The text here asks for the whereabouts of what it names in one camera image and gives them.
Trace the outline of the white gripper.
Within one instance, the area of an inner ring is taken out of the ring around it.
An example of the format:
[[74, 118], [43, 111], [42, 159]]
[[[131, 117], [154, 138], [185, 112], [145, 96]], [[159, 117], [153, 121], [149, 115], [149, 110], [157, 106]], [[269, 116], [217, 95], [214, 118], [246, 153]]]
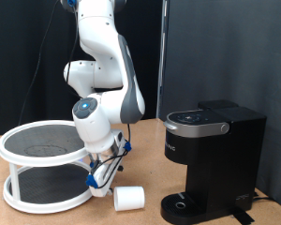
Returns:
[[89, 173], [89, 188], [93, 196], [105, 197], [107, 194], [109, 196], [113, 194], [111, 182], [121, 163], [122, 157], [116, 157], [91, 170]]

